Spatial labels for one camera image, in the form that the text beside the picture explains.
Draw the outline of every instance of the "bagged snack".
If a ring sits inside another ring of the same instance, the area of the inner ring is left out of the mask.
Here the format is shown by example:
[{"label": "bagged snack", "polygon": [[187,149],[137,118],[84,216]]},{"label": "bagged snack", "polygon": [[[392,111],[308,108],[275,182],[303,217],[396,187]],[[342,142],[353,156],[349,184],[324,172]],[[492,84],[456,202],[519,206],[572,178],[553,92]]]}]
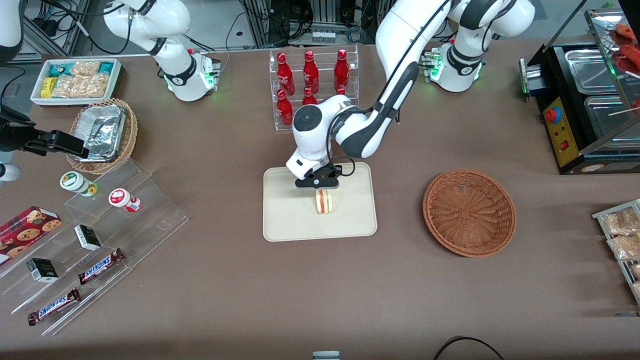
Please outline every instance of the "bagged snack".
[{"label": "bagged snack", "polygon": [[75,76],[60,75],[58,77],[58,81],[56,82],[56,86],[51,92],[51,96],[63,98],[71,97],[71,88],[74,85],[74,78]]},{"label": "bagged snack", "polygon": [[633,208],[620,210],[620,226],[633,232],[640,231],[640,219]]},{"label": "bagged snack", "polygon": [[113,69],[113,63],[101,63],[100,70],[98,70],[98,72],[102,72],[107,75],[110,75],[112,69]]},{"label": "bagged snack", "polygon": [[634,274],[636,279],[640,280],[640,264],[636,264],[634,266],[631,266],[631,274]]},{"label": "bagged snack", "polygon": [[640,282],[634,282],[633,284],[631,284],[631,291],[633,291],[634,294],[640,298]]},{"label": "bagged snack", "polygon": [[86,97],[86,91],[89,87],[91,76],[88,75],[76,75],[74,76],[73,85],[69,91],[69,97],[82,98]]},{"label": "bagged snack", "polygon": [[71,68],[71,74],[93,76],[98,73],[99,68],[99,61],[76,61],[74,66]]},{"label": "bagged snack", "polygon": [[640,241],[635,236],[617,236],[608,241],[619,260],[640,259]]},{"label": "bagged snack", "polygon": [[620,224],[620,217],[618,213],[606,214],[602,217],[602,222],[604,226],[609,231],[611,235],[628,235],[629,232],[622,228]]},{"label": "bagged snack", "polygon": [[56,86],[56,82],[58,82],[58,78],[44,78],[42,88],[40,89],[40,97],[43,99],[50,99],[51,92]]},{"label": "bagged snack", "polygon": [[99,72],[89,81],[85,97],[103,97],[109,83],[109,75]]},{"label": "bagged snack", "polygon": [[57,78],[60,75],[72,75],[71,68],[73,66],[74,66],[73,63],[51,65],[51,69],[49,70],[49,76],[52,78]]}]

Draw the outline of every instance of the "wicker basket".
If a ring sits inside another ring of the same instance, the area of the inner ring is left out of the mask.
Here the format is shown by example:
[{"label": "wicker basket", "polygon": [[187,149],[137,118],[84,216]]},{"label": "wicker basket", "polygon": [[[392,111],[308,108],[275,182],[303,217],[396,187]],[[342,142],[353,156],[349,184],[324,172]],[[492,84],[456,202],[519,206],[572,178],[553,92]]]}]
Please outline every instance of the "wicker basket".
[{"label": "wicker basket", "polygon": [[470,258],[504,249],[516,229],[516,211],[507,191],[469,169],[438,175],[424,193],[422,214],[436,240]]},{"label": "wicker basket", "polygon": [[[133,148],[136,146],[136,136],[138,135],[138,120],[136,119],[136,114],[133,113],[126,102],[120,99],[109,99],[107,101],[96,102],[95,104],[91,104],[89,106],[96,107],[107,105],[121,106],[127,112],[124,130],[122,131],[122,140],[120,141],[120,154],[118,155],[117,159],[115,161],[112,161],[111,163],[81,163],[80,161],[73,160],[71,156],[67,155],[67,161],[69,161],[74,169],[80,172],[88,172],[95,175],[104,174],[105,172],[107,172],[107,170],[113,168],[114,166],[116,166],[116,164],[131,156]],[[82,112],[80,111],[78,116],[76,116],[76,121],[74,121],[73,125],[71,125],[71,134],[76,131],[76,126],[81,114]]]}]

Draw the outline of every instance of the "beige tray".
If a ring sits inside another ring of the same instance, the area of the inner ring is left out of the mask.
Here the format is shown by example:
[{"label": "beige tray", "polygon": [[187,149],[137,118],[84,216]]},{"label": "beige tray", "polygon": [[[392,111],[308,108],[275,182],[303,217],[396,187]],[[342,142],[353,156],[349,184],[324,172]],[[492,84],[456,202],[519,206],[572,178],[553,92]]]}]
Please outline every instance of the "beige tray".
[{"label": "beige tray", "polygon": [[[341,164],[346,174],[350,163]],[[340,177],[340,186],[329,190],[333,212],[318,215],[316,190],[299,189],[285,167],[264,173],[262,234],[268,241],[349,238],[373,235],[378,228],[371,169],[356,163],[352,176]]]}]

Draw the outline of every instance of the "acrylic bottle rack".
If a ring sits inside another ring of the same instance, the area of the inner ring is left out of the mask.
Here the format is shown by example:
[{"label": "acrylic bottle rack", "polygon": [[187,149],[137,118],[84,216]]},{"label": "acrylic bottle rack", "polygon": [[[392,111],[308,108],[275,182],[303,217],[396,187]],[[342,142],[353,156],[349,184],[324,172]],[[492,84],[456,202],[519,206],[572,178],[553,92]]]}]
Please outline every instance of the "acrylic bottle rack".
[{"label": "acrylic bottle rack", "polygon": [[[357,46],[327,46],[313,47],[314,59],[318,65],[318,73],[320,80],[320,91],[315,94],[318,103],[323,102],[327,98],[335,95],[333,88],[333,68],[338,58],[338,50],[345,49],[347,51],[347,62],[349,63],[349,85],[345,89],[345,96],[348,97],[354,105],[358,106],[360,99],[360,83],[359,83],[359,56]],[[291,101],[293,112],[302,106],[304,98],[305,79],[302,70],[305,67],[305,51],[308,49],[287,48],[274,49],[269,54],[269,78],[271,80],[271,101],[273,102],[273,118],[275,120],[276,130],[291,130],[291,126],[282,125],[278,116],[278,108],[276,103],[278,97],[276,92],[280,88],[278,83],[278,62],[276,55],[284,53],[287,56],[287,63],[293,71],[293,83],[296,86],[296,93],[288,99]]]}]

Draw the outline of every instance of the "yogurt cup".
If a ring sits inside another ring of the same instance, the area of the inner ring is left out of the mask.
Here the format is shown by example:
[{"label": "yogurt cup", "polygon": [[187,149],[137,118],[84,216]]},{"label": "yogurt cup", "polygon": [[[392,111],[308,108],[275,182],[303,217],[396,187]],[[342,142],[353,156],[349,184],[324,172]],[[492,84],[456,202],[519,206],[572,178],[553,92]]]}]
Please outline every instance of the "yogurt cup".
[{"label": "yogurt cup", "polygon": [[140,209],[140,199],[131,195],[127,190],[118,188],[109,195],[109,203],[116,208],[123,208],[130,213],[135,213]]},{"label": "yogurt cup", "polygon": [[60,187],[84,197],[94,196],[98,192],[98,184],[87,180],[76,171],[70,171],[60,178]]}]

